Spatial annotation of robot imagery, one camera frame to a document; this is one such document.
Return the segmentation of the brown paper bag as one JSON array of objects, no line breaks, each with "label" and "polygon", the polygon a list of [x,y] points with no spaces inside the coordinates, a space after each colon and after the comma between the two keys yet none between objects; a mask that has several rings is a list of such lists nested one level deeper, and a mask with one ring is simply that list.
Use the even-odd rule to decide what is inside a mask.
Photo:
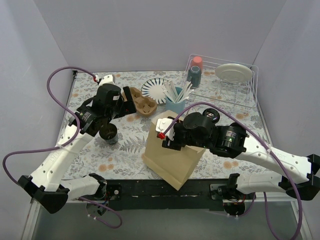
[{"label": "brown paper bag", "polygon": [[156,132],[157,120],[166,117],[175,118],[177,115],[177,113],[167,110],[152,118],[143,162],[178,191],[194,172],[205,149],[185,146],[178,151],[162,147],[163,141],[157,137],[158,133]]}]

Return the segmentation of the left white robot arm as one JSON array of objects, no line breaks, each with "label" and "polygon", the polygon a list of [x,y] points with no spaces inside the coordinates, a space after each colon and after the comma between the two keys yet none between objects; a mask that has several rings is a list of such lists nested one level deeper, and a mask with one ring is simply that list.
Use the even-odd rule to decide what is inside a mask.
[{"label": "left white robot arm", "polygon": [[113,119],[136,112],[130,88],[103,83],[96,95],[87,99],[72,114],[64,133],[42,164],[18,184],[49,213],[58,212],[68,200],[106,196],[107,181],[96,173],[78,179],[63,176],[80,151]]}]

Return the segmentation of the black coffee cup lid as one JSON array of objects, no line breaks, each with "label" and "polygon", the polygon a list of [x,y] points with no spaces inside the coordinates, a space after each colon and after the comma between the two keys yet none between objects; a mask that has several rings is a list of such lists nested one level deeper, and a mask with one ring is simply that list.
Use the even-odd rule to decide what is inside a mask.
[{"label": "black coffee cup lid", "polygon": [[209,117],[216,124],[220,120],[220,113],[214,108],[207,108],[202,113],[203,116]]}]

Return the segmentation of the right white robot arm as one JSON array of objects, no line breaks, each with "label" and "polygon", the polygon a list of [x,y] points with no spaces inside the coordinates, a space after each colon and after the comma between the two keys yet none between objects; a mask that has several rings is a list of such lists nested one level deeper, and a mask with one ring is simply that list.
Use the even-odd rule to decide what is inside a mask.
[{"label": "right white robot arm", "polygon": [[220,115],[212,108],[193,112],[184,120],[159,118],[156,122],[162,147],[180,151],[185,146],[208,149],[213,155],[257,164],[271,171],[264,175],[233,173],[212,192],[221,199],[239,199],[255,192],[281,192],[310,201],[320,191],[320,169],[317,155],[297,156],[275,147],[265,148],[238,123],[218,125]]}]

